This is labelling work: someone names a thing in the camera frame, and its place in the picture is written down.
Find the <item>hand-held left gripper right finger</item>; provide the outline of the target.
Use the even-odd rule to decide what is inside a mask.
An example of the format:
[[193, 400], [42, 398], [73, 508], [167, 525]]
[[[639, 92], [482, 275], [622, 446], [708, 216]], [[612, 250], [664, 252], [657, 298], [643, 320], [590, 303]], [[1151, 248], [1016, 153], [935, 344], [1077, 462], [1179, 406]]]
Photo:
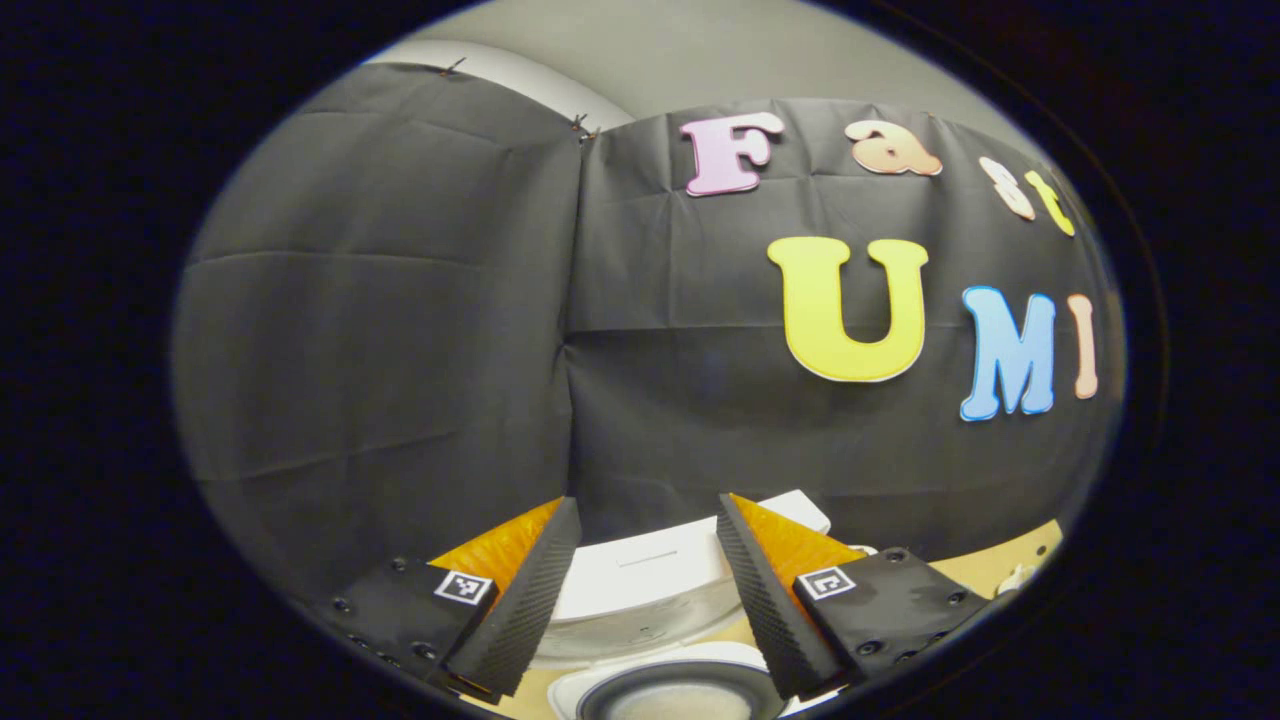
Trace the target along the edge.
[[988, 603], [913, 552], [855, 550], [739, 495], [718, 541], [780, 696], [864, 684], [942, 644]]

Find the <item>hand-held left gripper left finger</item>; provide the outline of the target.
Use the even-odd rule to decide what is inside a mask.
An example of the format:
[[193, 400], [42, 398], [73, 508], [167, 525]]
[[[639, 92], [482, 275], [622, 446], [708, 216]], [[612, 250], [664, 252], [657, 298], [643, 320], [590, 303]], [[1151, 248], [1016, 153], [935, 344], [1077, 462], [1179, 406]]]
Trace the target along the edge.
[[435, 559], [375, 562], [308, 610], [417, 691], [495, 705], [518, 689], [581, 538], [559, 497]]

